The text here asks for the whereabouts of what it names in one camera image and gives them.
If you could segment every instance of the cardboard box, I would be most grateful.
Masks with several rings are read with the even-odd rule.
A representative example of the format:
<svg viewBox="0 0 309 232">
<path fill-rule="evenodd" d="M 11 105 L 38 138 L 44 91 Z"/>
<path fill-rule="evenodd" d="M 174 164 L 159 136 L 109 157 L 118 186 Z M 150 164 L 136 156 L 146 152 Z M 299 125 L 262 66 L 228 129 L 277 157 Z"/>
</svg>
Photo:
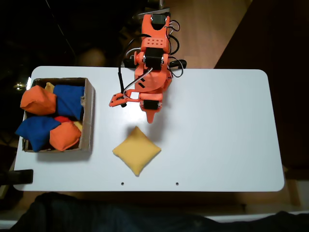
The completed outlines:
<svg viewBox="0 0 309 232">
<path fill-rule="evenodd" d="M 33 81 L 33 86 L 41 86 L 45 88 L 46 83 L 50 82 L 55 85 L 71 85 L 71 86 L 85 86 L 84 96 L 81 97 L 81 104 L 84 108 L 83 116 L 83 130 L 82 136 L 79 142 L 73 147 L 63 151 L 63 152 L 72 152 L 72 151 L 91 151 L 92 149 L 92 136 L 93 136 L 93 123 L 94 123 L 94 108 L 95 108 L 95 89 L 90 84 L 87 78 L 42 78 L 35 79 Z M 27 117 L 32 116 L 33 114 L 25 112 L 24 120 Z M 32 150 L 29 140 L 22 139 L 23 141 L 23 150 L 27 152 L 34 152 Z M 55 150 L 50 144 L 47 144 L 39 152 L 60 152 Z"/>
</svg>

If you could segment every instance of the wire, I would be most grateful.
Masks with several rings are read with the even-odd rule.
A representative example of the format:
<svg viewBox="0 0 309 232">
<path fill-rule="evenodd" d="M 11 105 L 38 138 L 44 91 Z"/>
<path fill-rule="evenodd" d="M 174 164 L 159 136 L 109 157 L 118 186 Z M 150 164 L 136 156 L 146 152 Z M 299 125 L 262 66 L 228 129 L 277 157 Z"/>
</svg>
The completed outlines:
<svg viewBox="0 0 309 232">
<path fill-rule="evenodd" d="M 131 52 L 136 51 L 136 50 L 140 50 L 140 47 L 135 47 L 135 48 L 132 48 L 132 49 L 128 50 L 126 52 L 126 56 L 125 57 L 127 57 Z"/>
<path fill-rule="evenodd" d="M 151 37 L 150 35 L 147 35 L 147 34 L 140 34 L 138 36 L 136 36 L 135 38 L 133 38 L 126 46 L 126 48 L 123 50 L 121 56 L 120 56 L 120 60 L 119 60 L 119 63 L 118 63 L 118 77 L 119 77 L 119 82 L 120 82 L 120 89 L 121 89 L 121 93 L 124 93 L 125 91 L 125 88 L 124 88 L 124 82 L 122 80 L 122 75 L 121 75 L 121 62 L 123 60 L 123 57 L 126 53 L 126 51 L 128 50 L 128 48 L 130 47 L 130 45 L 137 39 L 137 38 L 140 38 L 140 37 Z"/>
<path fill-rule="evenodd" d="M 173 76 L 175 76 L 175 77 L 181 77 L 181 76 L 183 75 L 183 64 L 180 62 L 180 60 L 176 59 L 175 57 L 169 56 L 169 58 L 173 58 L 173 59 L 177 60 L 177 61 L 180 63 L 180 65 L 181 65 L 181 67 L 182 67 L 182 74 L 180 74 L 179 76 L 176 76 L 176 75 L 173 73 L 173 71 L 169 68 L 169 66 L 168 66 L 168 70 L 172 73 Z"/>
<path fill-rule="evenodd" d="M 55 18 L 55 16 L 54 16 L 54 14 L 53 14 L 52 8 L 50 8 L 50 6 L 49 6 L 49 4 L 48 4 L 48 1 L 47 1 L 47 0 L 45 0 L 45 1 L 46 1 L 46 3 L 47 3 L 47 6 L 48 6 L 50 12 L 52 13 L 52 16 L 53 16 L 55 22 L 57 23 L 57 26 L 58 26 L 58 28 L 59 28 L 61 34 L 63 35 L 63 37 L 64 37 L 64 39 L 66 40 L 66 42 L 67 42 L 67 44 L 68 44 L 68 46 L 69 46 L 71 52 L 72 52 L 73 55 L 74 55 L 74 65 L 76 65 L 76 63 L 77 63 L 77 58 L 76 58 L 75 51 L 74 51 L 74 49 L 71 47 L 71 44 L 69 43 L 68 39 L 67 39 L 67 38 L 65 37 L 65 35 L 63 34 L 63 32 L 62 32 L 62 30 L 61 30 L 61 28 L 60 28 L 60 26 L 59 26 L 59 24 L 58 24 L 58 22 L 57 22 L 57 20 L 56 20 L 56 18 Z"/>
<path fill-rule="evenodd" d="M 179 50 L 179 47 L 180 47 L 180 44 L 179 44 L 179 41 L 176 39 L 176 37 L 175 36 L 173 36 L 173 35 L 168 35 L 168 28 L 172 28 L 172 29 L 174 29 L 174 27 L 172 27 L 172 26 L 168 26 L 168 27 L 165 27 L 166 28 L 166 37 L 167 37 L 167 39 L 168 39 L 168 41 L 169 41 L 169 46 L 170 46 L 170 51 L 169 51 L 169 55 L 174 55 L 176 52 L 178 52 L 178 50 Z M 170 42 L 170 38 L 172 38 L 173 40 L 175 40 L 176 41 L 176 43 L 177 43 L 177 48 L 176 48 L 176 50 L 175 51 L 173 51 L 172 52 L 172 44 L 171 44 L 171 42 Z"/>
<path fill-rule="evenodd" d="M 153 68 L 148 69 L 147 72 L 145 72 L 142 76 L 140 76 L 139 78 L 135 79 L 134 81 L 132 81 L 130 84 L 127 85 L 127 87 L 125 88 L 124 91 L 124 97 L 126 98 L 130 98 L 126 95 L 126 91 L 128 90 L 128 88 L 130 88 L 132 85 L 134 85 L 135 83 L 137 83 L 138 81 L 140 81 L 144 76 L 148 75 L 151 71 L 153 70 Z"/>
<path fill-rule="evenodd" d="M 175 31 L 179 31 L 180 30 L 180 24 L 179 24 L 179 22 L 177 22 L 176 20 L 171 20 L 170 22 L 169 22 L 169 24 L 171 25 L 171 23 L 177 23 L 177 25 L 178 25 L 178 30 L 176 30 L 174 27 L 173 27 L 173 30 L 175 30 Z"/>
<path fill-rule="evenodd" d="M 173 52 L 171 52 L 169 55 L 174 55 L 176 52 L 178 52 L 178 50 L 179 50 L 179 47 L 180 47 L 180 44 L 179 44 L 179 41 L 176 39 L 176 37 L 175 36 L 173 36 L 173 35 L 169 35 L 172 39 L 174 39 L 175 41 L 176 41 L 176 43 L 177 43 L 177 48 L 176 48 L 176 50 L 175 51 L 173 51 Z"/>
</svg>

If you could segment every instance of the black cable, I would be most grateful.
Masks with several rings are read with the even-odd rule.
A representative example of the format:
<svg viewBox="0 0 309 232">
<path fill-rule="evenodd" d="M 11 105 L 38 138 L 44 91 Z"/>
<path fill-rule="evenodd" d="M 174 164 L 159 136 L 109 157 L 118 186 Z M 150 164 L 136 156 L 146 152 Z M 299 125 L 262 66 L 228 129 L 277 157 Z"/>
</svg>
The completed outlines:
<svg viewBox="0 0 309 232">
<path fill-rule="evenodd" d="M 126 51 L 128 50 L 128 48 L 130 47 L 130 45 L 137 39 L 137 38 L 140 38 L 140 37 L 151 37 L 150 35 L 147 35 L 147 34 L 140 34 L 138 36 L 136 36 L 135 38 L 133 38 L 126 46 L 126 48 L 123 50 L 122 54 L 121 54 L 121 59 L 119 61 L 119 64 L 118 64 L 118 77 L 119 77 L 119 82 L 120 82 L 120 89 L 121 89 L 121 93 L 124 93 L 124 82 L 122 80 L 122 75 L 121 75 L 121 62 L 123 60 L 123 57 L 125 56 L 125 53 Z"/>
<path fill-rule="evenodd" d="M 175 31 L 179 31 L 180 30 L 180 24 L 179 22 L 177 22 L 176 20 L 171 20 L 169 23 L 175 22 L 178 24 L 178 30 L 174 29 Z"/>
<path fill-rule="evenodd" d="M 179 41 L 176 39 L 175 36 L 173 36 L 173 35 L 169 35 L 169 36 L 170 36 L 171 38 L 173 38 L 173 39 L 176 41 L 176 43 L 177 43 L 177 48 L 176 48 L 176 50 L 173 51 L 172 53 L 170 53 L 170 55 L 174 55 L 176 52 L 178 52 L 179 47 L 180 47 L 180 44 L 179 44 Z"/>
<path fill-rule="evenodd" d="M 177 60 L 180 63 L 180 66 L 182 67 L 182 74 L 180 74 L 179 76 L 176 76 L 170 68 L 168 68 L 168 70 L 172 73 L 173 76 L 181 77 L 183 75 L 183 64 L 180 62 L 180 60 L 176 59 L 175 57 L 169 56 L 169 58 L 173 58 L 173 59 Z"/>
<path fill-rule="evenodd" d="M 179 41 L 176 39 L 175 36 L 173 36 L 173 35 L 168 35 L 168 28 L 172 28 L 172 29 L 175 30 L 175 31 L 179 31 L 179 29 L 176 30 L 174 27 L 171 27 L 171 26 L 166 27 L 166 37 L 167 37 L 167 39 L 169 40 L 169 47 L 170 47 L 169 55 L 174 55 L 176 52 L 178 52 L 179 47 L 180 47 L 180 44 L 179 44 Z M 176 41 L 176 43 L 177 43 L 177 48 L 176 48 L 176 50 L 173 51 L 173 52 L 171 51 L 172 44 L 171 44 L 171 42 L 170 42 L 170 38 L 174 39 L 174 40 Z"/>
</svg>

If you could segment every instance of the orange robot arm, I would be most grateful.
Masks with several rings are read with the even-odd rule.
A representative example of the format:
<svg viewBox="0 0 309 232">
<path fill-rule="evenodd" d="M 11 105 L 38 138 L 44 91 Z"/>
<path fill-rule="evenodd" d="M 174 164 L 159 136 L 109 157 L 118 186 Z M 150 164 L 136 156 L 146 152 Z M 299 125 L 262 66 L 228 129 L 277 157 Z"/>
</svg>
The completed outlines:
<svg viewBox="0 0 309 232">
<path fill-rule="evenodd" d="M 119 68 L 122 92 L 113 95 L 109 106 L 124 106 L 127 102 L 139 102 L 141 110 L 146 112 L 148 123 L 153 122 L 155 113 L 162 108 L 163 92 L 172 81 L 172 72 L 169 69 L 168 28 L 173 28 L 170 26 L 169 16 L 160 14 L 144 16 L 140 52 L 134 53 L 134 64 L 138 65 L 135 80 L 123 88 Z M 132 85 L 135 85 L 135 89 L 129 89 Z M 130 97 L 132 92 L 138 92 L 139 98 L 132 99 Z"/>
</svg>

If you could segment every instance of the orange bean bag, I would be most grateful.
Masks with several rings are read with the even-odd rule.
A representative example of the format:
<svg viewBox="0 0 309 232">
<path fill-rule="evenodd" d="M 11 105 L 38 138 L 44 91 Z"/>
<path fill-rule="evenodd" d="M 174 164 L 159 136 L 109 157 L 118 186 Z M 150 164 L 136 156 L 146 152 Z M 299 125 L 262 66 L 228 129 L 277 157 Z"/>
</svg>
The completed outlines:
<svg viewBox="0 0 309 232">
<path fill-rule="evenodd" d="M 49 143 L 55 149 L 64 151 L 79 141 L 82 135 L 73 122 L 63 122 L 50 131 Z"/>
<path fill-rule="evenodd" d="M 34 86 L 24 92 L 20 108 L 35 115 L 50 115 L 56 111 L 56 95 L 41 86 Z"/>
</svg>

